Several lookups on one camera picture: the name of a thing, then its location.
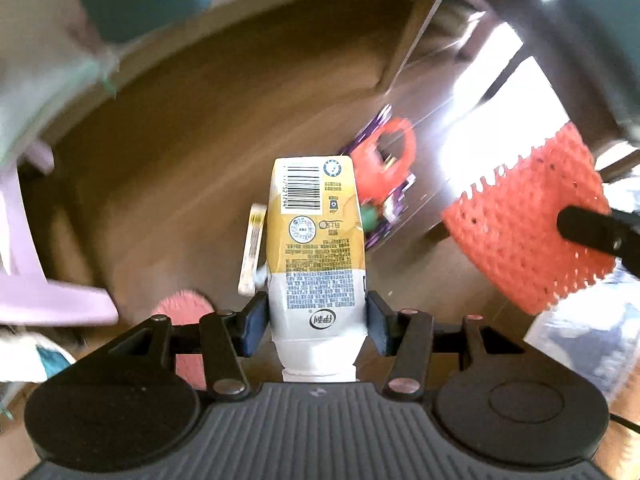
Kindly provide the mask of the yellow white drink bottle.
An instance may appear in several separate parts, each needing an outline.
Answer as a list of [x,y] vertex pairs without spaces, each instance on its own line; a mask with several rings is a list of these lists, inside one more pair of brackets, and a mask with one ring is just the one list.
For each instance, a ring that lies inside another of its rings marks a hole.
[[354,382],[367,338],[364,235],[347,156],[279,158],[267,207],[271,338],[287,382]]

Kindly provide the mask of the yellow white wrapper strip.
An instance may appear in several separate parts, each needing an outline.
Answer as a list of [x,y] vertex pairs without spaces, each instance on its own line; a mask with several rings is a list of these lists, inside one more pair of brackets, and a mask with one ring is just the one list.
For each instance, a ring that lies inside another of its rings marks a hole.
[[258,266],[266,215],[265,205],[253,204],[250,207],[238,283],[238,294],[244,297],[254,296],[267,281],[267,266]]

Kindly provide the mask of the purple snack bag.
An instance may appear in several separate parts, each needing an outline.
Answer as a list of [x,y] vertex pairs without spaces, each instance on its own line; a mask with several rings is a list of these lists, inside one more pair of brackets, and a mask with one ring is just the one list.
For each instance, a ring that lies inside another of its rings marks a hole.
[[[396,116],[393,114],[393,107],[390,104],[385,104],[378,111],[378,114],[376,114],[349,143],[342,147],[341,151],[339,151],[338,154],[349,156],[349,154],[363,140],[366,140],[368,136],[374,133],[374,130],[376,128],[386,124],[386,122],[394,117]],[[396,142],[398,140],[402,141],[401,133],[392,134],[391,137],[392,142]],[[380,141],[378,141],[378,148],[380,149],[382,155],[384,157],[394,156],[391,152],[385,151],[380,147]],[[380,244],[382,240],[384,240],[384,238],[389,237],[390,234],[392,234],[393,229],[395,229],[396,226],[399,226],[401,216],[408,209],[406,202],[406,192],[413,186],[415,180],[416,176],[410,169],[410,174],[407,180],[405,180],[405,182],[399,188],[396,188],[393,194],[385,202],[383,202],[382,204],[375,204],[375,206],[378,207],[378,216],[380,217],[380,222],[378,222],[378,228],[374,232],[364,233],[364,248],[370,250],[375,245]]]

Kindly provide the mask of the red knitted slipper right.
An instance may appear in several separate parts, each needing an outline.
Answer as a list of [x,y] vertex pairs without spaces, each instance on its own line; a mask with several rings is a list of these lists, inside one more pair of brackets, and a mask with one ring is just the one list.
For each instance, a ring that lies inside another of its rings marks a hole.
[[611,273],[615,259],[564,240],[558,214],[577,206],[609,214],[594,159],[570,122],[495,182],[471,188],[442,212],[462,252],[504,296],[537,315]]

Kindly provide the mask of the red plastic bag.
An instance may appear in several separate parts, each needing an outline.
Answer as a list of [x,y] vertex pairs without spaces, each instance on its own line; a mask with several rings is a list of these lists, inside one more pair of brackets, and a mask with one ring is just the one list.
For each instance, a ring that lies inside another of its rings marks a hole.
[[[400,157],[384,157],[378,148],[381,136],[402,135]],[[416,135],[406,118],[394,117],[374,130],[350,154],[360,203],[382,204],[409,177],[416,159]]]

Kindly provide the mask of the patterned blue white rug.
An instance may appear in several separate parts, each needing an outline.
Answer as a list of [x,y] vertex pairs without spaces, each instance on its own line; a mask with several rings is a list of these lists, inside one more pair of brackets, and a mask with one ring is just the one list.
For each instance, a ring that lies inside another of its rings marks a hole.
[[524,340],[613,401],[639,362],[639,279],[616,260],[604,278],[537,316]]

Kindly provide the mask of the wooden chair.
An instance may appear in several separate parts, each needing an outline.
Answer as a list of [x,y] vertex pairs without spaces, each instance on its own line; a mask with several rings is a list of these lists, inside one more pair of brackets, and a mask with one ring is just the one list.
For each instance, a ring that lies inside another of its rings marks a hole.
[[[442,0],[414,0],[378,88],[404,68]],[[596,152],[639,143],[639,0],[472,0],[522,40],[568,117]]]

